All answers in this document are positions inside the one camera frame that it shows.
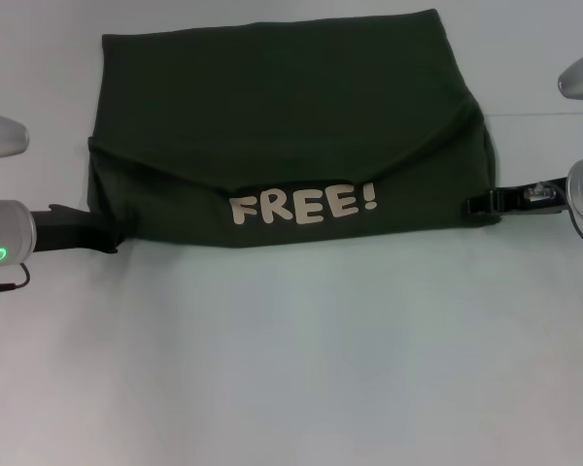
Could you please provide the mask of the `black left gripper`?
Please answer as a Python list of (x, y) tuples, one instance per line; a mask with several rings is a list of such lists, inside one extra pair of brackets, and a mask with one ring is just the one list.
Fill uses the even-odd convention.
[(36, 228), (35, 252), (53, 250), (96, 250), (116, 253), (122, 243), (119, 227), (102, 215), (49, 205), (32, 213)]

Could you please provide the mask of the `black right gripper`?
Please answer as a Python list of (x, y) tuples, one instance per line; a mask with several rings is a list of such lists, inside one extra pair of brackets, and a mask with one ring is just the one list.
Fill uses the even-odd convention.
[(566, 178), (498, 187), (463, 201), (465, 217), (552, 215), (567, 209)]

